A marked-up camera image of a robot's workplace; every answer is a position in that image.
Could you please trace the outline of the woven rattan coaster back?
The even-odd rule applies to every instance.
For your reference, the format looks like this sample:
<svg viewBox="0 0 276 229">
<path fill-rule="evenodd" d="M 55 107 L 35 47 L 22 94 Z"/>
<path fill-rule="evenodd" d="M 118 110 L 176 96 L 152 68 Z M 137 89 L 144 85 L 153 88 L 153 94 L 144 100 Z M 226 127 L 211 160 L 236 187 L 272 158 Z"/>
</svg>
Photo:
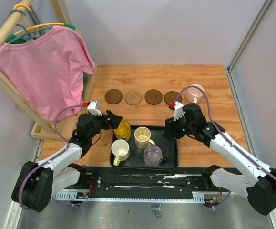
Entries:
<svg viewBox="0 0 276 229">
<path fill-rule="evenodd" d="M 142 99 L 143 96 L 139 91 L 129 91 L 125 94 L 125 101 L 129 105 L 137 105 Z"/>
</svg>

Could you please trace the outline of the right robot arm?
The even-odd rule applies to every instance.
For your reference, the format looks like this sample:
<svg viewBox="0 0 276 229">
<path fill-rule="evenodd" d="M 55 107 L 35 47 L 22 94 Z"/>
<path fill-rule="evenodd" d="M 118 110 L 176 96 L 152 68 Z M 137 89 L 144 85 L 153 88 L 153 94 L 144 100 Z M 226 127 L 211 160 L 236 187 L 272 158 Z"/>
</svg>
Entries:
<svg viewBox="0 0 276 229">
<path fill-rule="evenodd" d="M 174 114 L 165 120 L 164 138 L 176 140 L 194 136 L 224 156 L 240 172 L 236 175 L 219 166 L 210 166 L 201 179 L 205 190 L 221 187 L 234 192 L 246 198 L 262 215 L 268 215 L 276 208 L 276 168 L 247 152 L 216 122 L 207 122 L 199 105 L 174 102 L 169 108 Z"/>
</svg>

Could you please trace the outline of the purple mug black handle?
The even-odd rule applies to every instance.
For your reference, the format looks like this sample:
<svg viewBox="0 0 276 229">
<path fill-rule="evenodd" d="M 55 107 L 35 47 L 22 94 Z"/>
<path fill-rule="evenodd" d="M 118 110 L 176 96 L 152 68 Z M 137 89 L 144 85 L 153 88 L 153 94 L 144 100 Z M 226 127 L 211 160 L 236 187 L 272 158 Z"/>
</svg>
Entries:
<svg viewBox="0 0 276 229">
<path fill-rule="evenodd" d="M 157 167 L 160 163 L 168 162 L 158 146 L 148 146 L 143 153 L 144 162 L 148 167 Z"/>
</svg>

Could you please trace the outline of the white mug yellow handle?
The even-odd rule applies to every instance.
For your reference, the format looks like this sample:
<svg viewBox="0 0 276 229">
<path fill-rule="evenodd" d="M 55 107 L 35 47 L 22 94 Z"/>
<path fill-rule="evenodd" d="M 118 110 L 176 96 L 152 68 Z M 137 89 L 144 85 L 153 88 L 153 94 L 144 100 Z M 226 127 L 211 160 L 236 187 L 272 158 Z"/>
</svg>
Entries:
<svg viewBox="0 0 276 229">
<path fill-rule="evenodd" d="M 120 162 L 125 161 L 129 158 L 130 147 L 125 140 L 116 140 L 111 146 L 111 152 L 114 155 L 114 166 L 119 166 Z"/>
</svg>

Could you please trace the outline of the cream mug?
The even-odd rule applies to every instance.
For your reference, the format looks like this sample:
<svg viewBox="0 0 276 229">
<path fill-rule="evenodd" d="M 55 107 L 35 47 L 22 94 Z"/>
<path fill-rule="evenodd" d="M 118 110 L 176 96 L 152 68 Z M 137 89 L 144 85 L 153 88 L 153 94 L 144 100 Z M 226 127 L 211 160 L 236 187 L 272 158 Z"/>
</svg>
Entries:
<svg viewBox="0 0 276 229">
<path fill-rule="evenodd" d="M 134 132 L 135 145 L 140 149 L 148 146 L 155 146 L 156 143 L 151 139 L 151 131 L 146 127 L 139 127 Z"/>
</svg>

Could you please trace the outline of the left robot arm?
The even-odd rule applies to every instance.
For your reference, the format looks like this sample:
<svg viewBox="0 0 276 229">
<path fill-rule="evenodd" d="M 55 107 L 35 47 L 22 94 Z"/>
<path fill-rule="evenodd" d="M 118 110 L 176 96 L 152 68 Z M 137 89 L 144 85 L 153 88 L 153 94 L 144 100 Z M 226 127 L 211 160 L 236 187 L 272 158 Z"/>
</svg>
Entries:
<svg viewBox="0 0 276 229">
<path fill-rule="evenodd" d="M 76 129 L 61 150 L 38 163 L 28 161 L 23 165 L 11 199 L 24 210 L 41 212 L 51 197 L 64 188 L 71 185 L 78 189 L 85 187 L 87 176 L 83 174 L 82 166 L 73 162 L 89 151 L 92 139 L 101 130 L 118 128 L 122 119 L 110 110 L 98 116 L 80 115 Z"/>
</svg>

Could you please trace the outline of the pink mug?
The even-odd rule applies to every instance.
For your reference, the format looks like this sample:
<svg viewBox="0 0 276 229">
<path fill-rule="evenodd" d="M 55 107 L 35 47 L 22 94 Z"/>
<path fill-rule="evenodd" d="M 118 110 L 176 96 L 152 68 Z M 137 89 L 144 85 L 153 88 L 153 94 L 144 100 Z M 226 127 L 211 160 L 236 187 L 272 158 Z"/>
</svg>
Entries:
<svg viewBox="0 0 276 229">
<path fill-rule="evenodd" d="M 193 87 L 188 88 L 186 94 L 186 101 L 187 103 L 199 103 L 203 97 L 204 88 L 199 84 L 192 84 Z"/>
</svg>

